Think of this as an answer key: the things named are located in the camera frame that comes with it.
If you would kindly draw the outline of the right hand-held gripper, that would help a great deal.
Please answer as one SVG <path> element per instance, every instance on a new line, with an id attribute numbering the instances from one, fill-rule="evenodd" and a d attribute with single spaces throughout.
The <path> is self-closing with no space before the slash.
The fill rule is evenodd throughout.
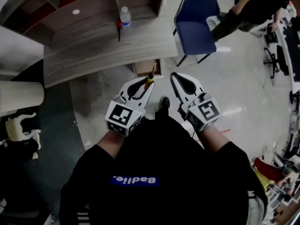
<path id="1" fill-rule="evenodd" d="M 213 125 L 221 116 L 220 108 L 214 97 L 203 92 L 200 82 L 187 74 L 171 73 L 170 81 L 176 97 L 181 104 L 188 106 L 185 119 L 195 131 L 202 131 Z M 198 96 L 190 105 L 187 96 Z"/>

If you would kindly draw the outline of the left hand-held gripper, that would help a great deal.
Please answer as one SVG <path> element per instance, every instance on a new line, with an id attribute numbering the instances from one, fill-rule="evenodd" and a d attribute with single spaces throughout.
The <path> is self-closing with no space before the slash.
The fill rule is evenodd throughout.
<path id="1" fill-rule="evenodd" d="M 141 122 L 145 115 L 145 106 L 153 92 L 155 83 L 147 89 L 147 77 L 139 77 L 124 83 L 116 100 L 109 104 L 105 122 L 108 130 L 127 137 Z"/>

